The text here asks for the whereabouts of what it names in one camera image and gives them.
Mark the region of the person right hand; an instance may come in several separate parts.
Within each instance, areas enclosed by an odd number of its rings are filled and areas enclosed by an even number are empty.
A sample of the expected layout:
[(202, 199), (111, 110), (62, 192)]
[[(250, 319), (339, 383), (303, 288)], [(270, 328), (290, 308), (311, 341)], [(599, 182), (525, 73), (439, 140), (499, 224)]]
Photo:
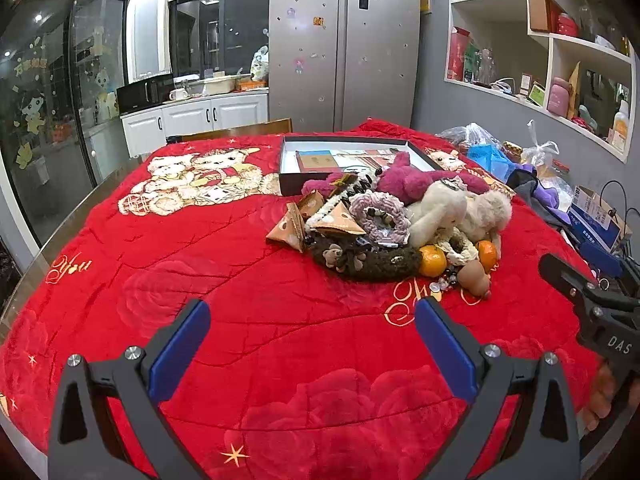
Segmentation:
[(588, 432), (593, 431), (602, 419), (610, 414), (617, 380), (608, 364), (603, 362), (593, 377), (590, 397), (582, 410), (582, 422)]

